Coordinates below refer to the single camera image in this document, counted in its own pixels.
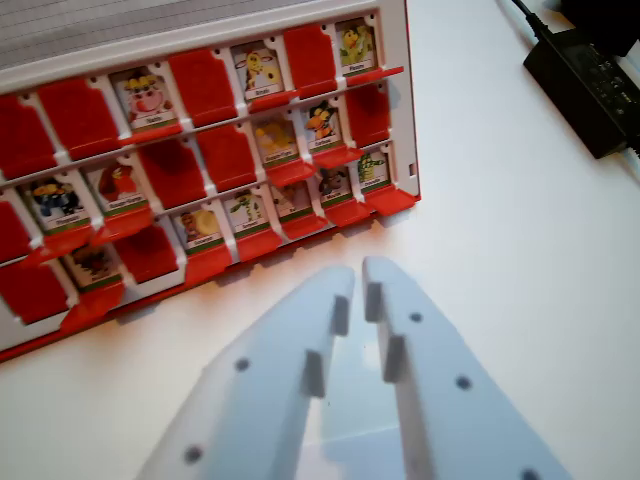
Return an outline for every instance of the mounting hole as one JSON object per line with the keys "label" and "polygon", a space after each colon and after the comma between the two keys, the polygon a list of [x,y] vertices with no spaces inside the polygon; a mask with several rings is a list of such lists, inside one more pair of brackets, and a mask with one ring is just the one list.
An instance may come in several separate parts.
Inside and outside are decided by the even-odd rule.
{"label": "mounting hole", "polygon": [[249,368],[250,362],[248,358],[241,358],[237,360],[235,363],[236,370],[239,372],[244,372],[247,368]]}
{"label": "mounting hole", "polygon": [[202,458],[203,453],[204,452],[199,446],[191,445],[184,451],[184,461],[185,463],[192,465]]}
{"label": "mounting hole", "polygon": [[456,385],[461,390],[469,390],[471,388],[471,380],[469,380],[464,375],[460,375],[458,378],[456,378]]}

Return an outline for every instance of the black power adapter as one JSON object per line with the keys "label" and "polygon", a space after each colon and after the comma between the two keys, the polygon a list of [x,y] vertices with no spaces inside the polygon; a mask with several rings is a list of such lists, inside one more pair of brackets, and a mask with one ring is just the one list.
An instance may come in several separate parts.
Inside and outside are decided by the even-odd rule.
{"label": "black power adapter", "polygon": [[551,33],[520,0],[538,43],[524,66],[595,158],[640,149],[640,90],[579,30]]}

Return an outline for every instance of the white table surface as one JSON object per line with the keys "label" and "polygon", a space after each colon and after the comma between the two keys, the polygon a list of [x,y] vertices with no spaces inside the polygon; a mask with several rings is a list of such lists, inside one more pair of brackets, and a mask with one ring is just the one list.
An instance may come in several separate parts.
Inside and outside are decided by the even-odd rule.
{"label": "white table surface", "polygon": [[[0,365],[0,478],[133,478],[205,363],[371,254],[419,281],[573,476],[640,478],[640,187],[591,158],[495,2],[408,3],[423,200]],[[397,422],[356,293],[308,442]]]}

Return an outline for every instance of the bird character card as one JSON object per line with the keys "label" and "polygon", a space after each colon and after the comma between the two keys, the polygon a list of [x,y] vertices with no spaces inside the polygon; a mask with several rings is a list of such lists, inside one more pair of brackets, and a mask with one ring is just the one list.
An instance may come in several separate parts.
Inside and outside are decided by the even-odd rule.
{"label": "bird character card", "polygon": [[133,133],[178,122],[164,79],[148,67],[112,73],[109,79]]}
{"label": "bird character card", "polygon": [[83,170],[93,196],[105,216],[141,207],[147,203],[133,167],[117,160]]}
{"label": "bird character card", "polygon": [[296,182],[282,188],[271,185],[271,196],[281,223],[313,212],[306,182]]}
{"label": "bird character card", "polygon": [[210,205],[200,205],[172,216],[187,255],[224,243],[216,214]]}
{"label": "bird character card", "polygon": [[278,55],[264,42],[251,42],[231,50],[240,86],[247,100],[284,90]]}
{"label": "bird character card", "polygon": [[362,193],[391,183],[387,156],[381,151],[365,153],[358,160],[358,180]]}
{"label": "bird character card", "polygon": [[278,113],[253,124],[260,158],[265,167],[275,167],[299,156],[293,122]]}
{"label": "bird character card", "polygon": [[319,178],[320,204],[322,208],[353,198],[349,170],[346,166],[331,169],[321,168],[316,175]]}
{"label": "bird character card", "polygon": [[117,282],[122,277],[104,246],[84,245],[62,257],[62,263],[81,292]]}
{"label": "bird character card", "polygon": [[376,49],[373,28],[363,18],[336,23],[340,62],[345,77],[376,68]]}
{"label": "bird character card", "polygon": [[311,153],[326,150],[342,144],[338,109],[327,100],[303,110],[305,136]]}
{"label": "bird character card", "polygon": [[22,185],[18,191],[45,235],[89,223],[89,214],[70,183],[49,177]]}
{"label": "bird character card", "polygon": [[224,201],[224,207],[229,213],[231,228],[236,238],[269,228],[262,198],[251,190],[236,193],[233,198]]}

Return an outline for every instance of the red plastic flap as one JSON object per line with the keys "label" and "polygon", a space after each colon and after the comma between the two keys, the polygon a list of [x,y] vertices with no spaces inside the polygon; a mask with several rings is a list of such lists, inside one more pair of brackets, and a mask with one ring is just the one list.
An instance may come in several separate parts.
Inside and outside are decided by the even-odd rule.
{"label": "red plastic flap", "polygon": [[364,151],[359,148],[340,145],[336,148],[314,153],[313,161],[320,168],[330,169],[358,160],[362,155],[364,155]]}
{"label": "red plastic flap", "polygon": [[283,34],[289,57],[293,84],[300,98],[308,98],[335,90],[336,66],[331,38],[320,25],[304,25]]}
{"label": "red plastic flap", "polygon": [[364,201],[382,215],[393,215],[413,207],[416,203],[413,195],[404,190],[398,190],[393,185],[387,185],[365,194]]}
{"label": "red plastic flap", "polygon": [[44,245],[36,248],[21,263],[25,266],[35,266],[52,258],[66,255],[71,250],[89,242],[92,234],[91,225],[82,225],[53,235],[45,235]]}
{"label": "red plastic flap", "polygon": [[104,227],[91,239],[91,245],[115,242],[148,227],[153,222],[149,205],[128,210],[112,217],[104,217]]}
{"label": "red plastic flap", "polygon": [[347,77],[347,87],[356,87],[358,85],[364,85],[365,83],[376,82],[382,78],[390,77],[391,75],[402,72],[404,72],[404,67],[389,68],[387,70],[376,68],[370,72]]}
{"label": "red plastic flap", "polygon": [[191,286],[202,283],[222,272],[231,262],[231,253],[224,243],[189,255],[185,284]]}
{"label": "red plastic flap", "polygon": [[238,115],[224,62],[202,48],[169,57],[184,106],[201,127]]}
{"label": "red plastic flap", "polygon": [[358,147],[389,138],[389,98],[376,84],[347,90],[347,116]]}
{"label": "red plastic flap", "polygon": [[173,125],[167,125],[166,127],[156,127],[143,132],[134,133],[128,138],[120,140],[122,145],[132,145],[134,143],[145,143],[158,138],[170,137],[177,133],[182,132],[182,127],[179,123]]}
{"label": "red plastic flap", "polygon": [[292,183],[309,178],[315,171],[316,169],[313,165],[309,165],[301,158],[266,170],[269,181],[276,187],[284,187],[285,185],[291,185]]}
{"label": "red plastic flap", "polygon": [[298,96],[297,90],[291,90],[289,92],[272,93],[271,95],[265,95],[264,97],[256,98],[251,101],[249,105],[249,113],[263,112],[270,108],[281,107],[289,103],[293,98]]}
{"label": "red plastic flap", "polygon": [[196,157],[179,140],[165,140],[138,149],[142,166],[164,208],[206,196]]}
{"label": "red plastic flap", "polygon": [[70,78],[38,89],[38,96],[71,158],[120,148],[118,129],[102,92],[84,78]]}
{"label": "red plastic flap", "polygon": [[304,237],[324,228],[329,222],[317,215],[305,215],[282,224],[282,230],[291,240]]}
{"label": "red plastic flap", "polygon": [[256,181],[247,136],[234,125],[198,132],[196,137],[209,176],[219,192]]}
{"label": "red plastic flap", "polygon": [[60,330],[72,331],[89,326],[120,303],[124,288],[124,283],[118,281],[83,293],[79,303],[64,317]]}
{"label": "red plastic flap", "polygon": [[49,265],[16,262],[0,269],[0,294],[27,325],[69,309],[67,294]]}
{"label": "red plastic flap", "polygon": [[338,203],[324,210],[327,219],[338,227],[345,227],[369,216],[371,210],[355,198]]}
{"label": "red plastic flap", "polygon": [[269,228],[237,239],[237,244],[240,261],[247,262],[275,250],[282,244],[282,239]]}
{"label": "red plastic flap", "polygon": [[7,179],[55,167],[53,146],[33,107],[0,97],[0,169]]}
{"label": "red plastic flap", "polygon": [[118,255],[137,283],[178,269],[176,256],[162,227],[152,225],[113,242]]}
{"label": "red plastic flap", "polygon": [[0,263],[21,257],[31,251],[29,235],[9,202],[0,202]]}

